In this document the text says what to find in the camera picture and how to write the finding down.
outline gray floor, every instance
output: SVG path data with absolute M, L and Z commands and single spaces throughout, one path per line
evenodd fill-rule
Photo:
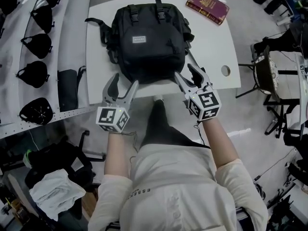
M 108 0 L 91 0 L 91 6 L 105 1 Z M 255 4 L 252 0 L 226 1 L 230 7 L 227 20 L 238 62 L 250 63 L 252 60 L 250 44 L 262 40 L 265 36 L 282 32 L 285 28 L 276 26 L 277 17 L 267 15 L 263 11 L 264 7 Z M 279 69 L 294 69 L 295 63 L 291 62 L 280 52 L 274 52 L 271 56 Z M 266 108 L 262 105 L 265 99 L 264 94 L 254 92 L 240 99 L 235 99 L 237 93 L 251 89 L 254 83 L 249 69 L 241 68 L 240 74 L 242 82 L 240 89 L 219 91 L 223 105 L 219 119 L 236 146 L 251 177 L 255 178 L 286 156 L 292 148 L 286 147 L 282 139 L 276 139 L 275 134 L 270 136 L 264 135 L 265 129 L 273 120 L 273 115 L 267 112 Z M 280 76 L 278 92 L 283 98 L 298 97 L 297 77 L 291 76 L 286 78 L 285 76 Z M 192 140 L 198 140 L 198 132 L 193 128 L 196 120 L 194 117 L 189 116 L 188 111 L 185 109 L 182 103 L 184 100 L 183 95 L 169 95 L 164 98 L 170 125 L 186 134 Z M 137 99 L 132 105 L 131 119 L 126 130 L 129 132 L 137 131 L 137 147 L 144 137 L 146 122 L 152 104 L 151 98 L 142 98 Z M 106 150 L 107 135 L 95 125 L 95 114 L 86 114 L 67 119 L 65 125 L 72 142 L 78 143 L 82 130 L 89 129 L 91 134 L 85 141 L 86 149 L 92 151 Z M 132 148 L 133 137 L 127 137 L 126 139 L 129 158 L 135 154 Z M 292 160 L 294 155 L 295 151 L 292 151 L 258 181 L 266 192 L 266 202 L 276 195 L 277 190 L 286 181 L 287 170 L 284 168 L 284 165 Z M 95 170 L 98 173 L 97 178 L 99 179 L 103 173 L 103 165 L 100 163 L 95 164 Z

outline chair seat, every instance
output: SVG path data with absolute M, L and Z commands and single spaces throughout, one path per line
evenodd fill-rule
M 274 61 L 273 61 L 271 58 L 269 58 L 269 59 L 270 59 L 270 60 L 269 60 L 269 63 L 270 63 L 270 71 L 271 71 L 271 74 L 272 74 L 272 77 L 273 77 L 273 82 L 274 82 L 275 90 L 277 90 L 278 84 L 279 84 L 278 68 L 277 68 L 276 64 L 274 63 Z M 258 62 L 260 62 L 260 61 L 262 61 L 262 60 L 264 60 L 264 56 L 263 56 L 263 55 L 259 56 L 259 57 L 256 59 L 255 63 L 258 63 Z M 259 85 L 259 83 L 258 83 L 258 78 L 257 78 L 257 70 L 256 70 L 256 68 L 254 69 L 254 75 L 255 75 L 256 82 L 257 82 L 257 84 Z M 263 93 L 266 94 L 266 95 L 271 94 L 269 91 L 266 91 L 266 90 L 260 89 L 260 91 L 263 92 Z

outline maroon book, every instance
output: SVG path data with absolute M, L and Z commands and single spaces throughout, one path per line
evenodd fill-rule
M 229 7 L 219 0 L 187 0 L 186 6 L 198 11 L 218 25 L 223 23 L 229 12 Z

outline white shirt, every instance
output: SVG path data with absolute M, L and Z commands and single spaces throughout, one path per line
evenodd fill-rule
M 122 231 L 236 231 L 235 207 L 265 231 L 267 208 L 251 177 L 237 159 L 215 173 L 211 150 L 146 145 L 130 179 L 105 175 L 89 231 L 104 231 L 120 221 Z

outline white cloth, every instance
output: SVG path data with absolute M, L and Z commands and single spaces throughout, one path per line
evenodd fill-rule
M 130 180 L 105 175 L 89 231 L 120 221 L 122 231 L 235 231 L 235 207 L 244 207 L 256 231 L 265 231 L 267 208 L 237 159 L 215 173 L 212 153 L 200 147 L 146 145 Z
M 46 174 L 30 190 L 30 195 L 46 215 L 58 221 L 58 214 L 74 205 L 75 200 L 86 194 L 86 191 L 68 178 L 65 169 Z

